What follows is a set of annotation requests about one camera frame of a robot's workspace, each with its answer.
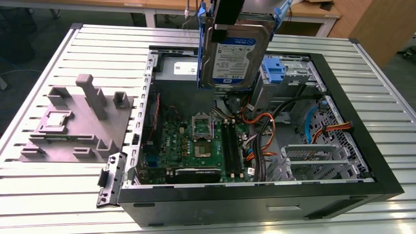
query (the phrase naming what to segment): table leg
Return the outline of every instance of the table leg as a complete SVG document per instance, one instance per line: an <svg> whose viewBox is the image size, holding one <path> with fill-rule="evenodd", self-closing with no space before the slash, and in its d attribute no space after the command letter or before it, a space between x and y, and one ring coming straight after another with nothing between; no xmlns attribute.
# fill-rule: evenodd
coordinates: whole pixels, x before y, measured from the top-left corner
<svg viewBox="0 0 416 234"><path fill-rule="evenodd" d="M316 37L325 38L328 36L336 21L337 19L325 19L325 22L321 24L319 31L316 33Z"/></svg>
<svg viewBox="0 0 416 234"><path fill-rule="evenodd" d="M148 28L156 28L156 14L153 12L145 12L145 24Z"/></svg>

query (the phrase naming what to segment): aluminum slotted table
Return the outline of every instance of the aluminum slotted table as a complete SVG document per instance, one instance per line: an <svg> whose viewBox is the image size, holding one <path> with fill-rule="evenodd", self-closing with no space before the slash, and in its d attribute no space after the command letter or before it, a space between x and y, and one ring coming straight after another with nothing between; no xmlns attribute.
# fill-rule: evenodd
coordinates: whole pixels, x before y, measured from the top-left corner
<svg viewBox="0 0 416 234"><path fill-rule="evenodd" d="M127 92L135 97L135 106L143 93L149 45L197 47L197 43L199 33L193 30L100 25L79 25L69 30L0 139L1 233L141 230L121 208L96 209L96 184L104 164L21 163L20 150L49 104L45 94L52 85L65 85L68 89L73 86L77 92L76 76L92 74L93 85L103 88L104 95ZM160 232L412 233L416 230L416 114L408 103L361 46L348 39L276 36L268 50L324 55L405 193L329 220L164 227ZM131 140L127 133L125 142Z"/></svg>

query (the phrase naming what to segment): wooden table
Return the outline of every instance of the wooden table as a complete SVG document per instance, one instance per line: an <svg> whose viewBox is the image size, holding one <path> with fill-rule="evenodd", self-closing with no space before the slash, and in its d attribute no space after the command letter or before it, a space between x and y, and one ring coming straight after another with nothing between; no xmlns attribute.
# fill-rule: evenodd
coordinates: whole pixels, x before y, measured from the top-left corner
<svg viewBox="0 0 416 234"><path fill-rule="evenodd" d="M189 14L195 14L196 3L189 1ZM143 13L147 26L156 27L156 14L184 15L187 0L0 0L0 6L32 7L48 9L85 10ZM332 7L331 11L319 8L319 4L301 2L292 6L293 22L320 23L317 37L325 37L341 13Z"/></svg>

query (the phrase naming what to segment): green circuit board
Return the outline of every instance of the green circuit board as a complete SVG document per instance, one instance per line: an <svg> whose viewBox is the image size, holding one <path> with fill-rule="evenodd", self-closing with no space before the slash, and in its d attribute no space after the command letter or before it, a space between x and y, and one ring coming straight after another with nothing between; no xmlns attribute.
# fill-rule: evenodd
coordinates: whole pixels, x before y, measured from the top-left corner
<svg viewBox="0 0 416 234"><path fill-rule="evenodd" d="M145 155L149 165L148 183L164 184L163 169L168 168L216 168L223 171L220 182L244 182L249 178L243 174L235 178L225 175L223 155L221 122L213 122L213 138L211 141L195 141L192 138L192 121L167 121L161 132L161 149L159 155ZM200 133L207 132L203 124L195 126ZM236 124L236 133L247 132L244 124Z"/></svg>

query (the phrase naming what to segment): red cable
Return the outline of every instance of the red cable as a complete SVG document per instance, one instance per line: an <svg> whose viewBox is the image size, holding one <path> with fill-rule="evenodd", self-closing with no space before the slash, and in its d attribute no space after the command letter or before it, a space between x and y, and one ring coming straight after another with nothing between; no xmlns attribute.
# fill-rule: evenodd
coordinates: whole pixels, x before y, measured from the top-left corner
<svg viewBox="0 0 416 234"><path fill-rule="evenodd" d="M151 130L149 138L145 141L145 143L143 144L143 146L145 146L148 144L148 142L149 142L149 140L152 138L152 135L153 135L155 125L156 125L156 122L157 122L159 106L160 106L160 94L157 94L157 108L156 108L156 114L155 114L153 123L152 123L152 130Z"/></svg>
<svg viewBox="0 0 416 234"><path fill-rule="evenodd" d="M345 125L345 126L340 126L340 127L336 127L336 128L328 128L327 129L327 132L329 131L335 131L335 130L345 130L345 129L349 129L351 128L351 124ZM316 143L316 140L320 136L320 134L323 133L323 130L319 129L317 132L315 133L313 137L312 137L312 142L311 144L315 144Z"/></svg>

